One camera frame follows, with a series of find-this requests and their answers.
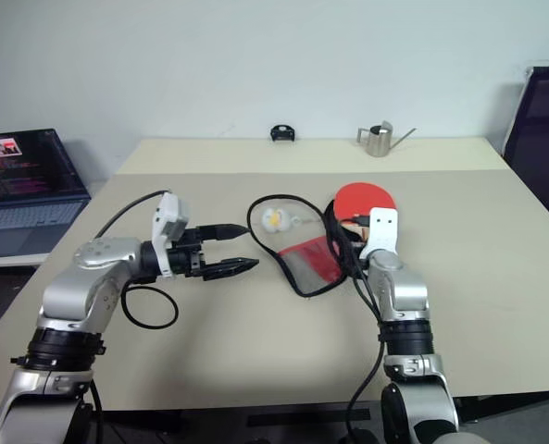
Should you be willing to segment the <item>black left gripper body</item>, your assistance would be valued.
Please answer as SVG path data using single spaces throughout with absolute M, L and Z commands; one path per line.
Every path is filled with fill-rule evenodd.
M 206 278 L 207 268 L 202 245 L 209 238 L 210 227 L 187 228 L 169 249 L 169 265 L 175 275 Z

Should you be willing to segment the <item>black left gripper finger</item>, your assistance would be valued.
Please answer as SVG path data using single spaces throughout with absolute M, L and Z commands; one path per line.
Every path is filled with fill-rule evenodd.
M 237 257 L 223 259 L 218 263 L 204 265 L 202 268 L 202 279 L 208 281 L 230 278 L 249 271 L 258 264 L 259 260 L 252 258 Z
M 198 228 L 198 236 L 204 241 L 227 241 L 247 234 L 249 229 L 238 224 L 214 224 Z

